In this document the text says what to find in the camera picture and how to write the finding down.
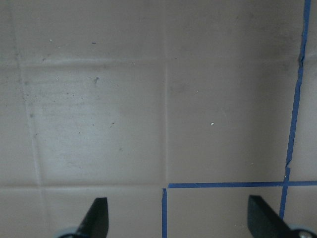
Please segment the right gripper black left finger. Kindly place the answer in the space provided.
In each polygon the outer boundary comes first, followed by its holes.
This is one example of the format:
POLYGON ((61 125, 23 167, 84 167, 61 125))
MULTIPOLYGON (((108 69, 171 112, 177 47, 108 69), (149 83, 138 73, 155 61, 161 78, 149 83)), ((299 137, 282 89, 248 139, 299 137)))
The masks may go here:
POLYGON ((94 200, 82 222, 73 232, 58 235, 58 238, 106 238, 109 230, 108 202, 106 197, 94 200))

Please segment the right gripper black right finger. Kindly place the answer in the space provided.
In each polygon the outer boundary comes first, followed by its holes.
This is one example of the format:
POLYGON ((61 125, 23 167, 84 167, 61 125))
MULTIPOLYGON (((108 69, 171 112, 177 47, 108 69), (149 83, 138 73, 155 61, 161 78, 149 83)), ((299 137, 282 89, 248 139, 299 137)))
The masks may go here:
POLYGON ((316 233, 289 227, 258 195, 248 198, 247 226, 254 238, 315 238, 316 233))

